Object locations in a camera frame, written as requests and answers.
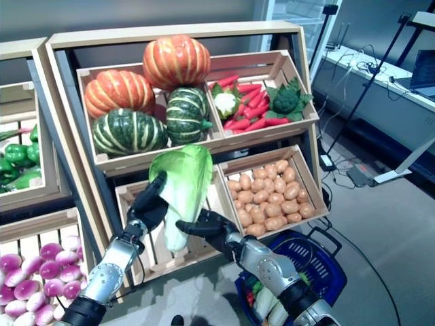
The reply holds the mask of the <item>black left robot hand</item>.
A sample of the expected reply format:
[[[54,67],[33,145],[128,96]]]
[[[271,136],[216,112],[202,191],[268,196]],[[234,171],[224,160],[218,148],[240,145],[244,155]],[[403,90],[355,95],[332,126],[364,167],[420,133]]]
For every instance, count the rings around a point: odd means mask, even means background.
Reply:
[[[156,228],[168,210],[168,203],[160,196],[166,185],[167,173],[160,171],[157,177],[135,198],[127,212],[126,231],[139,238]]]

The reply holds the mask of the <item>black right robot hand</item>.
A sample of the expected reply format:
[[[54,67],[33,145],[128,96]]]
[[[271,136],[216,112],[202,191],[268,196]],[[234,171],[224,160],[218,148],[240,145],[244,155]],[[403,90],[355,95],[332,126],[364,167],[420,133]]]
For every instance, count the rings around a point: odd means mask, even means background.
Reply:
[[[239,230],[229,219],[215,211],[202,209],[196,222],[178,220],[175,225],[185,234],[204,238],[215,250],[232,260],[231,247],[227,237],[232,233],[238,233]]]

